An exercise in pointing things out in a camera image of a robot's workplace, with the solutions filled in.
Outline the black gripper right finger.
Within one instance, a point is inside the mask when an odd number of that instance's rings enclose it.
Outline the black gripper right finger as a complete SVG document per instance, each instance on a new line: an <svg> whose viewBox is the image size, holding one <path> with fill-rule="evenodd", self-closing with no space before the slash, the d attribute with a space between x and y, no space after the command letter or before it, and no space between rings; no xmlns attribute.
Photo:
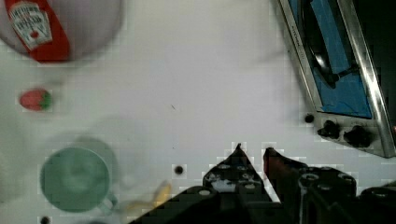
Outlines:
<svg viewBox="0 0 396 224"><path fill-rule="evenodd" d="M357 224L346 205L356 195L355 179L332 167L312 167L268 147L264 173L293 224Z"/></svg>

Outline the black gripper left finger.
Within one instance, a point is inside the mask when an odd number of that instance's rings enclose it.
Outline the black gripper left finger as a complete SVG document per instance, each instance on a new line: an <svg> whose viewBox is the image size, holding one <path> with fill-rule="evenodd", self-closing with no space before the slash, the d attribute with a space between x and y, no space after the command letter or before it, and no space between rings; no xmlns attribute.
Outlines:
<svg viewBox="0 0 396 224"><path fill-rule="evenodd" d="M212 188L218 193L236 193L240 189L247 190L249 186L249 190L257 192L263 201L271 201L262 178L254 169L240 143L225 160L204 175L203 186Z"/></svg>

